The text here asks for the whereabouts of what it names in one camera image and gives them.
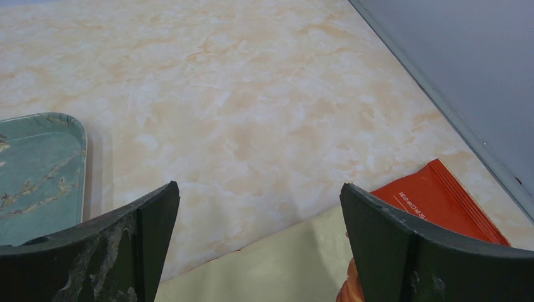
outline food wrapper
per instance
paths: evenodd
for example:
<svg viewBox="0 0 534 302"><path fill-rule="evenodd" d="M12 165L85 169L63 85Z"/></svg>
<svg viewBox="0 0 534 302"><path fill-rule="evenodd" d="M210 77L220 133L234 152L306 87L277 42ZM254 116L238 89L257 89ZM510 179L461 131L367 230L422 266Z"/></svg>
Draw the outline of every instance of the food wrapper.
<svg viewBox="0 0 534 302"><path fill-rule="evenodd" d="M510 246L440 159L431 161L420 171L391 182L372 194L393 207L442 228L486 242ZM364 301L354 259L349 263L347 275L336 302Z"/></svg>

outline marble pattern surface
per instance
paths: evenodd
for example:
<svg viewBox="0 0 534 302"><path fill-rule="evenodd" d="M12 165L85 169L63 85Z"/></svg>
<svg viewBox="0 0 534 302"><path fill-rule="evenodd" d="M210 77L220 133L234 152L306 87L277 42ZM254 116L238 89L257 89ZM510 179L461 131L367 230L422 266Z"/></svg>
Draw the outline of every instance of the marble pattern surface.
<svg viewBox="0 0 534 302"><path fill-rule="evenodd" d="M346 0L0 8L0 119L76 117L86 218L175 180L163 279L440 157L510 242L534 228Z"/></svg>

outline beige paper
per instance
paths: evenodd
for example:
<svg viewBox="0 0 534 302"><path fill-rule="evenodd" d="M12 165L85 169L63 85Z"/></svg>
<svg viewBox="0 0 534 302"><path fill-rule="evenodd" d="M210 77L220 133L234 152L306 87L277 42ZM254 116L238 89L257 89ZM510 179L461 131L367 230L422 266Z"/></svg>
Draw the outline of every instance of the beige paper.
<svg viewBox="0 0 534 302"><path fill-rule="evenodd" d="M156 302L336 300L352 258L341 207L159 286Z"/></svg>

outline teal tray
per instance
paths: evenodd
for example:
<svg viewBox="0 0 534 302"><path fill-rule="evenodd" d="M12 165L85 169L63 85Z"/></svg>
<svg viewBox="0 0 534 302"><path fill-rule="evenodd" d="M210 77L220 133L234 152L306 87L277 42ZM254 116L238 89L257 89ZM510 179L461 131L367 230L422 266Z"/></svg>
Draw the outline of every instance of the teal tray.
<svg viewBox="0 0 534 302"><path fill-rule="evenodd" d="M0 245L21 245L82 220L87 136L75 118L0 121Z"/></svg>

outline gray wall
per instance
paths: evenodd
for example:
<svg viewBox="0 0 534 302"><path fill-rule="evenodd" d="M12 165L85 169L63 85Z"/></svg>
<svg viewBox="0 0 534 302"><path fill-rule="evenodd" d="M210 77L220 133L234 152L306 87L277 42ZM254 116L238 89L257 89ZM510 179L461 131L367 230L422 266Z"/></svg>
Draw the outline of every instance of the gray wall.
<svg viewBox="0 0 534 302"><path fill-rule="evenodd" d="M534 216L534 1L351 2Z"/></svg>

